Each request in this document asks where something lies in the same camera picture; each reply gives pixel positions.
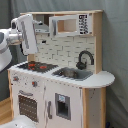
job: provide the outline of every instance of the white tile backsplash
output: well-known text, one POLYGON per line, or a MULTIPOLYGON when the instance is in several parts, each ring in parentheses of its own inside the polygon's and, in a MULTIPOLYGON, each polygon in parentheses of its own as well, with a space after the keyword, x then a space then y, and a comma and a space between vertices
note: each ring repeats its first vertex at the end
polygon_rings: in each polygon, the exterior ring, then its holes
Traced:
MULTIPOLYGON (((50 38, 48 34, 37 35, 39 53, 35 54, 35 60, 43 63, 59 64, 76 68, 79 53, 88 50, 94 56, 95 37, 61 37, 50 38)), ((87 70, 94 71, 88 55, 82 56, 82 62, 87 61, 87 70)))

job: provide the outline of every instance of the toy kitchen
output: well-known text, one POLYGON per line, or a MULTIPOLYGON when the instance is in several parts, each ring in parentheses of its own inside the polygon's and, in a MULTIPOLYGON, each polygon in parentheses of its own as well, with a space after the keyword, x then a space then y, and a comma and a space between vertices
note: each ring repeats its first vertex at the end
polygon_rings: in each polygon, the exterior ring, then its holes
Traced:
POLYGON ((8 70, 13 117, 26 115, 37 128, 105 128, 115 77, 102 71, 102 13, 29 13, 46 30, 35 29, 38 53, 8 70))

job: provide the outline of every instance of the sink faucet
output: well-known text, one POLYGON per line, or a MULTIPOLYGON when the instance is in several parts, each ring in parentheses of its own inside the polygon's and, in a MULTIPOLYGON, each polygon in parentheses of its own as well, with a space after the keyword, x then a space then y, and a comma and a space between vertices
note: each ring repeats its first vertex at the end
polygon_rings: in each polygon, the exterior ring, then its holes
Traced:
POLYGON ((82 51, 82 52, 79 54, 79 58, 78 58, 79 61, 78 61, 78 63, 76 64, 76 67, 77 67, 78 69, 80 69, 80 70, 85 69, 86 66, 87 66, 87 62, 85 62, 85 64, 81 62, 81 57, 82 57, 83 54, 87 54, 87 55, 90 57, 90 59, 91 59, 91 65, 94 65, 94 59, 93 59, 92 54, 91 54, 89 51, 82 51))

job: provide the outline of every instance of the burner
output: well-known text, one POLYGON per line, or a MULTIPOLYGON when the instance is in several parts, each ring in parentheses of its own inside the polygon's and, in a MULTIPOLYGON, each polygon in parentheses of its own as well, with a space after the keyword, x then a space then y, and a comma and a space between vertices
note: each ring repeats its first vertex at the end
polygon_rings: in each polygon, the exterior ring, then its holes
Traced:
POLYGON ((36 71, 36 72, 47 72, 55 67, 58 67, 58 66, 52 65, 52 64, 35 62, 35 61, 31 61, 29 63, 25 63, 23 65, 18 66, 18 68, 36 71))

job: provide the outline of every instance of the gray curtain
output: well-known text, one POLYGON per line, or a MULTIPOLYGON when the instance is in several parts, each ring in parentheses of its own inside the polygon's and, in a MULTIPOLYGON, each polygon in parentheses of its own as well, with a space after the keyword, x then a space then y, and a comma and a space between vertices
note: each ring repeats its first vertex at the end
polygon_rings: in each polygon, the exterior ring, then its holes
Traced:
MULTIPOLYGON (((11 1, 0 0, 0 29, 8 29, 11 26, 11 1)), ((17 63, 15 46, 10 46, 13 56, 13 64, 17 63)), ((0 101, 9 97, 9 84, 7 70, 0 74, 0 101)))
POLYGON ((103 70, 115 75, 107 87, 107 121, 128 127, 128 1, 127 0, 12 0, 13 16, 21 12, 104 10, 103 70))

